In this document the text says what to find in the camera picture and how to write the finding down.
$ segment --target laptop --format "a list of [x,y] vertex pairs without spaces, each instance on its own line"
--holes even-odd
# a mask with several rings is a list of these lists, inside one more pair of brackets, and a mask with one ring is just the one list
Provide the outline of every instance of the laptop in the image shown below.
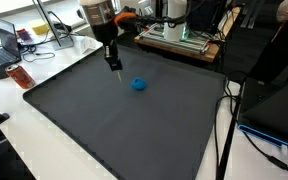
[[242,132],[288,147],[288,83],[241,113],[238,122]]
[[20,50],[17,45],[17,38],[14,24],[0,19],[0,65],[21,60]]
[[264,83],[258,81],[257,79],[248,77],[242,86],[241,94],[243,97],[243,102],[239,107],[239,112],[244,113],[280,88],[280,85]]

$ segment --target window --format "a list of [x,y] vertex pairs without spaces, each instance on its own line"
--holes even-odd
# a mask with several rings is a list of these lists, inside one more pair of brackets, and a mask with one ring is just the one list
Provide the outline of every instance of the window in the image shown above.
[[[42,0],[42,2],[47,1],[63,1],[63,0]],[[0,14],[4,12],[17,10],[20,8],[25,8],[31,5],[33,5],[32,0],[0,0]]]

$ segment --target white table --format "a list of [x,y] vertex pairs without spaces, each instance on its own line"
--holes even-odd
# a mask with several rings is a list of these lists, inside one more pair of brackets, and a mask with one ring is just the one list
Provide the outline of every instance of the white table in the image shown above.
[[[279,148],[258,138],[252,136],[250,138],[262,151],[286,162]],[[288,180],[288,172],[269,162],[251,145],[241,131],[235,129],[225,180],[240,179]]]
[[[39,46],[38,51],[48,52],[53,49],[45,44]],[[33,63],[21,61],[19,64],[31,74],[37,83],[41,83],[91,52],[81,55],[79,50],[73,47],[56,51],[56,56],[50,60]],[[233,94],[237,94],[239,88],[238,84],[230,83]],[[10,119],[0,124],[0,129],[36,179],[116,179],[61,129],[26,103],[22,97],[24,92],[25,90],[12,79],[0,80],[0,113],[6,112],[11,116]],[[225,99],[218,113],[217,132],[220,156],[230,122],[229,100]],[[214,180],[215,161],[212,132],[196,179]]]

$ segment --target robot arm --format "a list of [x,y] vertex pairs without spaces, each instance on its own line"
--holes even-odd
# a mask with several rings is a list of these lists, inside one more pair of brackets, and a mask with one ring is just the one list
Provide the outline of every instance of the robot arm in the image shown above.
[[115,12],[111,0],[78,1],[83,7],[86,20],[90,24],[96,40],[103,43],[104,59],[110,65],[111,70],[122,70],[116,44],[118,29],[114,24]]
[[104,59],[110,65],[111,70],[122,70],[122,63],[118,57],[116,38],[118,26],[135,26],[136,22],[165,23],[164,38],[170,41],[179,41],[183,34],[186,5],[191,0],[168,0],[168,18],[140,17],[128,8],[117,16],[111,0],[78,0],[83,7],[87,22],[90,24],[96,40],[103,43]]

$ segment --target laptop screen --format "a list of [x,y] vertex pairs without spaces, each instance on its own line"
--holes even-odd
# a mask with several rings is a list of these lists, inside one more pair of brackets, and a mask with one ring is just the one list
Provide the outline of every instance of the laptop screen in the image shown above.
[[15,28],[12,23],[0,19],[0,39],[2,47],[12,55],[19,57]]

